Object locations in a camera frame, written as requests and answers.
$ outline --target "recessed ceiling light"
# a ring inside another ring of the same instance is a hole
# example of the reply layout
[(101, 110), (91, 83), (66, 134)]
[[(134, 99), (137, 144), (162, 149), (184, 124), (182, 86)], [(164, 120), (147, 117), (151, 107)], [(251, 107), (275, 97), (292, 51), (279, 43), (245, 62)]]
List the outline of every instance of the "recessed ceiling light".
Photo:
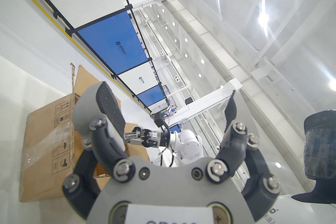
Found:
[(259, 25), (262, 27), (265, 27), (268, 21), (269, 21), (269, 16), (266, 13), (262, 12), (258, 18)]
[(333, 91), (336, 91), (336, 80), (332, 80), (332, 81), (329, 83), (329, 86), (330, 86), (330, 88), (331, 88)]

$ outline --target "black metal frame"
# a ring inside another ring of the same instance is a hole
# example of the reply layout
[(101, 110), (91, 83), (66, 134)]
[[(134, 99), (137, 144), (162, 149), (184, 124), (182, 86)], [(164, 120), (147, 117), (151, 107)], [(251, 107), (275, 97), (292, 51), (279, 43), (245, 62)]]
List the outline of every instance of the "black metal frame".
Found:
[[(142, 33), (141, 33), (141, 31), (140, 31), (140, 28), (139, 28), (139, 25), (138, 25), (138, 22), (137, 22), (137, 20), (135, 19), (135, 16), (134, 16), (134, 13), (133, 13), (133, 10), (132, 10), (132, 5), (129, 3), (129, 1), (128, 0), (126, 0), (126, 2), (127, 2), (127, 6), (125, 6), (125, 8), (123, 8), (123, 9), (120, 9), (120, 10), (118, 10), (118, 11), (115, 11), (115, 12), (113, 12), (113, 13), (110, 13), (110, 14), (108, 14), (108, 15), (105, 15), (105, 16), (102, 16), (102, 17), (100, 17), (100, 18), (98, 18), (98, 19), (96, 19), (96, 20), (94, 20), (94, 21), (91, 21), (91, 22), (89, 22), (89, 23), (87, 23), (87, 24), (84, 24), (84, 25), (82, 25), (82, 26), (80, 26), (80, 27), (77, 27), (77, 28), (74, 28), (71, 24), (70, 24), (70, 22), (62, 15), (62, 13), (60, 13), (60, 11), (55, 7), (55, 5), (50, 1), (50, 0), (44, 0), (50, 7), (51, 7), (51, 9), (53, 10), (53, 16), (54, 16), (54, 18), (55, 19), (57, 19), (57, 17), (59, 17), (60, 19), (62, 19), (62, 21), (64, 21), (64, 23), (66, 24), (66, 26), (67, 27), (65, 27), (65, 31), (66, 31), (66, 33), (70, 36), (70, 37), (72, 37), (72, 34), (74, 33), (74, 34), (76, 34), (76, 36), (79, 38), (79, 40), (81, 40), (81, 42), (85, 45), (85, 46), (87, 46), (88, 47), (88, 49), (97, 57), (97, 59), (111, 72), (111, 77), (113, 78), (113, 79), (118, 79), (129, 91), (130, 91), (130, 93), (132, 94), (132, 97), (133, 98), (136, 98), (137, 100), (138, 100), (138, 102), (139, 103), (141, 103), (143, 106), (144, 106), (144, 108), (145, 109), (147, 109), (150, 113), (152, 113), (152, 111), (148, 108), (148, 106), (146, 106), (138, 97), (137, 97), (137, 95), (136, 94), (134, 94), (134, 92), (125, 84), (125, 82), (123, 82), (123, 80), (121, 80), (121, 78), (119, 78), (119, 76), (118, 76), (118, 74), (116, 74), (108, 65), (107, 65), (107, 63), (97, 54), (97, 52), (94, 50), (94, 49), (92, 49), (91, 48), (91, 46), (85, 41), (85, 39), (78, 33), (78, 31), (79, 30), (81, 30), (81, 29), (83, 29), (83, 28), (86, 28), (86, 27), (88, 27), (88, 26), (91, 26), (91, 25), (93, 25), (93, 24), (96, 24), (97, 22), (100, 22), (100, 21), (103, 21), (103, 20), (105, 20), (105, 19), (108, 19), (108, 18), (110, 18), (110, 17), (112, 17), (112, 16), (114, 16), (114, 15), (117, 15), (117, 14), (119, 14), (119, 13), (122, 13), (122, 12), (125, 12), (125, 11), (127, 11), (127, 10), (130, 10), (131, 11), (131, 14), (132, 14), (132, 17), (133, 17), (133, 19), (134, 19), (134, 22), (135, 22), (135, 24), (136, 24), (136, 27), (137, 27), (137, 29), (138, 29), (138, 32), (139, 32), (139, 34), (140, 34), (140, 36), (141, 36), (141, 39), (142, 39), (142, 41), (143, 41), (143, 43), (144, 43), (144, 46), (145, 46), (145, 50), (147, 51), (147, 53), (148, 53), (148, 56), (149, 56), (149, 58), (148, 58), (148, 60), (146, 61), (146, 62), (148, 62), (148, 61), (151, 61), (152, 60), (152, 58), (150, 57), (150, 55), (149, 55), (149, 52), (148, 52), (148, 49), (147, 49), (147, 46), (146, 46), (146, 43), (145, 43), (145, 41), (144, 41), (144, 38), (143, 38), (143, 35), (142, 35)], [(152, 64), (153, 66), (152, 66), (152, 69), (154, 70), (154, 72), (155, 72), (155, 74), (156, 74), (156, 76), (157, 76), (157, 72), (156, 72), (156, 69), (155, 69), (155, 67), (154, 67), (154, 64)], [(165, 95), (165, 93), (164, 93), (164, 91), (163, 91), (163, 88), (162, 88), (162, 86), (161, 86), (161, 82), (158, 82), (158, 84), (160, 85), (160, 88), (161, 88), (161, 91), (162, 91), (162, 93), (163, 93), (163, 96), (164, 96), (164, 98), (167, 98), (166, 97), (166, 95)]]

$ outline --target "robotic arm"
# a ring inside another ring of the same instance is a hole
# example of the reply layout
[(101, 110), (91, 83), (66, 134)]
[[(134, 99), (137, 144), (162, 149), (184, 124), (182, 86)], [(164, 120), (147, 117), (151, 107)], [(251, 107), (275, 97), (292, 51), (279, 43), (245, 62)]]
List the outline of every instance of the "robotic arm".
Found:
[[(225, 115), (227, 127), (215, 159), (200, 158), (176, 168), (158, 167), (139, 157), (127, 157), (125, 121), (114, 95), (106, 82), (92, 85), (72, 113), (85, 150), (63, 183), (65, 197), (86, 223), (128, 224), (136, 207), (139, 213), (146, 209), (145, 223), (156, 223), (154, 219), (159, 223), (155, 215), (163, 215), (157, 213), (160, 210), (175, 217), (175, 223), (189, 223), (185, 217), (192, 215), (195, 207), (212, 214), (207, 221), (197, 218), (194, 223), (254, 223), (271, 208), (281, 188), (258, 149), (257, 128), (239, 92), (233, 91)], [(142, 128), (127, 137), (144, 146), (163, 144), (180, 152), (190, 140)], [(197, 144), (194, 138), (190, 142)], [(251, 178), (240, 192), (232, 177), (244, 160)], [(97, 162), (111, 175), (102, 191), (92, 177)]]
[(172, 152), (177, 152), (179, 166), (191, 164), (203, 158), (202, 139), (189, 129), (177, 133), (176, 131), (159, 132), (135, 127), (131, 133), (124, 135), (124, 141), (144, 147), (166, 147)]

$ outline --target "screw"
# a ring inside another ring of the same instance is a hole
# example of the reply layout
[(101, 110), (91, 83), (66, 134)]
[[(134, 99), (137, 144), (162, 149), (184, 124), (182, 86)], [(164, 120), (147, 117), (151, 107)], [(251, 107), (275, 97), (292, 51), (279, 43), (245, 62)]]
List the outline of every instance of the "screw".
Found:
[(139, 179), (144, 181), (147, 180), (149, 178), (150, 175), (150, 171), (147, 167), (143, 167), (142, 169), (140, 169), (139, 171)]
[(102, 119), (96, 118), (92, 120), (89, 126), (90, 130), (95, 131), (97, 128), (99, 128), (102, 125), (102, 122), (103, 122)]
[(194, 180), (199, 181), (203, 178), (203, 172), (202, 172), (201, 169), (196, 167), (196, 168), (192, 169), (191, 176)]
[(245, 131), (246, 126), (243, 125), (243, 123), (237, 123), (237, 124), (235, 125), (235, 128), (236, 128), (237, 130), (239, 130), (240, 132), (243, 132), (243, 131)]
[(117, 169), (117, 174), (119, 176), (126, 176), (129, 173), (129, 165), (127, 163), (122, 163)]
[(76, 185), (76, 179), (74, 177), (70, 177), (67, 179), (65, 188), (70, 189), (73, 188)]
[(277, 180), (277, 178), (275, 176), (273, 177), (269, 177), (267, 179), (267, 186), (269, 187), (269, 189), (273, 190), (273, 189), (278, 189), (279, 188), (279, 182)]
[(249, 143), (251, 144), (258, 144), (259, 139), (255, 134), (248, 135)]
[(222, 165), (220, 163), (215, 163), (215, 165), (211, 168), (211, 172), (215, 176), (221, 177), (221, 176), (223, 176), (224, 172), (226, 172), (226, 171), (225, 171), (225, 169), (222, 167)]
[(76, 174), (71, 174), (66, 177), (63, 182), (63, 186), (68, 189), (69, 193), (76, 190), (79, 185), (79, 176)]

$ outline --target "bolt head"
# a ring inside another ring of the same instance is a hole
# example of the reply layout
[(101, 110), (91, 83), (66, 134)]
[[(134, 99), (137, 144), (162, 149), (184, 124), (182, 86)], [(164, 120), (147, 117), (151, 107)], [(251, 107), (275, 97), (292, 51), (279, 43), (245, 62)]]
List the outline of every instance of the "bolt head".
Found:
[(96, 128), (99, 128), (102, 125), (102, 119), (94, 119), (90, 123), (90, 130), (94, 131)]
[(243, 123), (237, 123), (237, 124), (235, 125), (235, 128), (236, 128), (238, 131), (240, 131), (240, 132), (246, 130), (246, 126), (243, 125)]
[(272, 190), (279, 188), (279, 182), (277, 178), (275, 176), (269, 177), (267, 179), (267, 186), (269, 187), (269, 189), (272, 189)]
[(119, 165), (117, 174), (119, 176), (126, 176), (129, 173), (129, 165), (128, 163), (122, 163)]
[(254, 134), (248, 135), (248, 139), (249, 139), (249, 143), (251, 143), (251, 144), (258, 144), (258, 142), (259, 142), (258, 137)]
[(76, 185), (76, 179), (73, 177), (70, 177), (67, 179), (66, 183), (65, 183), (65, 188), (66, 189), (71, 189)]
[(221, 177), (223, 176), (225, 169), (222, 167), (221, 164), (219, 163), (215, 163), (215, 165), (211, 168), (211, 172), (217, 176), (217, 177)]

